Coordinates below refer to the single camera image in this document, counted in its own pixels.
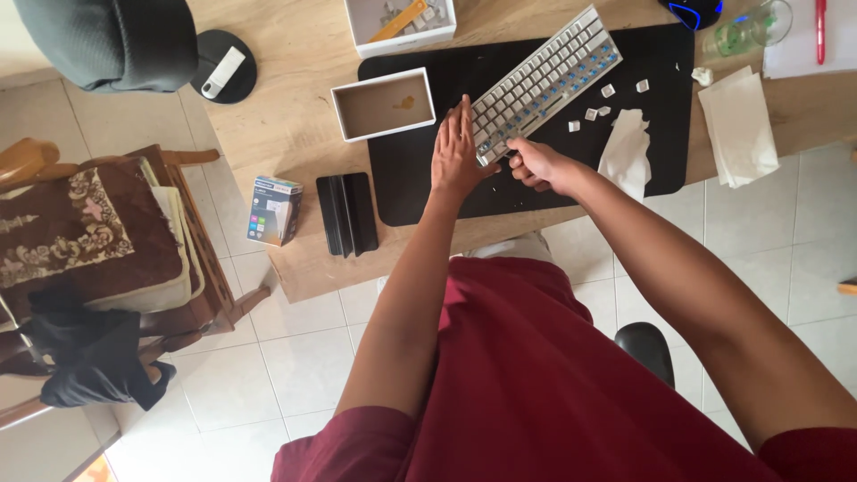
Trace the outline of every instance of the person's right hand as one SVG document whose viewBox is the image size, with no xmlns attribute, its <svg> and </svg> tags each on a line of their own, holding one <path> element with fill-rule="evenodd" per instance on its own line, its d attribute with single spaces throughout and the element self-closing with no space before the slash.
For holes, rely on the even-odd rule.
<svg viewBox="0 0 857 482">
<path fill-rule="evenodd" d="M 558 194 L 571 195 L 566 187 L 567 167 L 578 165 L 576 160 L 557 153 L 548 144 L 531 142 L 523 137 L 511 139 L 506 145 L 518 151 L 509 160 L 513 177 L 538 192 L 553 189 Z"/>
</svg>

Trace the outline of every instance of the mouse pad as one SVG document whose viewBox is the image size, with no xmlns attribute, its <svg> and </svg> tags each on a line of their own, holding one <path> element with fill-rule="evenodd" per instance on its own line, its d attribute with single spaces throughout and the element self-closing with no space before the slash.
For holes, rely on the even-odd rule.
<svg viewBox="0 0 857 482">
<path fill-rule="evenodd" d="M 675 23 L 615 30 L 610 35 L 622 54 L 622 62 L 529 138 L 597 169 L 612 130 L 610 123 L 619 116 L 620 109 L 642 109 L 643 120 L 650 121 L 646 156 L 651 164 L 651 181 L 645 187 L 645 195 L 672 194 L 685 183 L 693 31 Z M 425 67 L 438 117 L 431 126 L 368 140 L 375 200 L 384 224 L 406 226 L 420 220 L 431 188 L 434 138 L 446 112 L 465 93 L 478 99 L 545 40 L 372 57 L 360 64 L 357 77 L 361 81 Z M 643 79 L 649 80 L 650 89 L 638 93 L 635 86 Z M 604 99 L 601 88 L 608 84 L 613 84 L 616 93 Z M 611 108 L 607 116 L 595 121 L 584 119 L 586 109 L 605 105 Z M 568 132 L 568 122 L 573 120 L 580 121 L 580 131 Z M 500 165 L 503 171 L 482 181 L 464 201 L 458 212 L 460 219 L 577 204 L 553 191 L 535 192 L 512 177 L 508 160 L 501 160 Z"/>
</svg>

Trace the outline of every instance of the glass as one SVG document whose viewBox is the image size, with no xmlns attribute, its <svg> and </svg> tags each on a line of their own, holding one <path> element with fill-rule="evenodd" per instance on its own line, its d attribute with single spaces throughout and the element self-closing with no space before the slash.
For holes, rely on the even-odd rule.
<svg viewBox="0 0 857 482">
<path fill-rule="evenodd" d="M 707 58 L 729 57 L 774 45 L 791 27 L 791 5 L 784 0 L 767 0 L 706 35 L 703 53 Z"/>
</svg>

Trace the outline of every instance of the mechanical keyboard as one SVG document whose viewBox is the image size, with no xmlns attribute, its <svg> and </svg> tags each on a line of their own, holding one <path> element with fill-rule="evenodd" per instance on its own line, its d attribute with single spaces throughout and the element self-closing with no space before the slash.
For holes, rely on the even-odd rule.
<svg viewBox="0 0 857 482">
<path fill-rule="evenodd" d="M 509 152 L 610 71 L 622 56 L 589 6 L 473 102 L 473 139 L 483 166 Z"/>
</svg>

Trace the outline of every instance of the orange tool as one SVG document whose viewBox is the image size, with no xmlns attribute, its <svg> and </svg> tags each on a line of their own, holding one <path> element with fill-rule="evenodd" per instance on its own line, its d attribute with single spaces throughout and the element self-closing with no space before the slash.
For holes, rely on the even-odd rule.
<svg viewBox="0 0 857 482">
<path fill-rule="evenodd" d="M 369 39 L 369 43 L 392 39 L 393 35 L 399 33 L 399 30 L 405 28 L 406 25 L 417 18 L 417 15 L 420 15 L 425 9 L 425 0 L 417 0 L 412 3 L 407 9 L 402 10 L 402 13 L 396 15 L 396 18 L 392 19 L 390 23 L 386 24 L 384 28 L 378 31 L 378 33 L 373 35 L 372 38 Z"/>
</svg>

